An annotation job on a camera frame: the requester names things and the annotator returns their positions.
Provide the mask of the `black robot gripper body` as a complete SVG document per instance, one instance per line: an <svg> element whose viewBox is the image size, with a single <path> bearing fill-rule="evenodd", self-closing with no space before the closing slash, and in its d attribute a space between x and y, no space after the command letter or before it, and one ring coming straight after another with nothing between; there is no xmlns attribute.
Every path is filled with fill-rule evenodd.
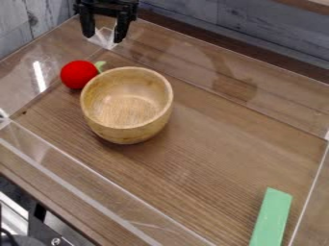
<svg viewBox="0 0 329 246"><path fill-rule="evenodd" d="M74 0L74 13L88 12L116 17L120 12L128 14L128 18L137 18L139 0Z"/></svg>

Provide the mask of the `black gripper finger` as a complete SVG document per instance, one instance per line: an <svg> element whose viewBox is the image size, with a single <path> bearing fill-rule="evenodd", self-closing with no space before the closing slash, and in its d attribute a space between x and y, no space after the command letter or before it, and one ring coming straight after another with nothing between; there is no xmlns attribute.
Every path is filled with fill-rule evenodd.
<svg viewBox="0 0 329 246"><path fill-rule="evenodd" d="M94 19L90 12L80 12L81 34L90 38L94 35Z"/></svg>
<svg viewBox="0 0 329 246"><path fill-rule="evenodd" d="M129 25L128 15L125 12L121 12L117 15L116 24L115 24L115 38L113 38L115 43L120 43L125 38L128 25Z"/></svg>

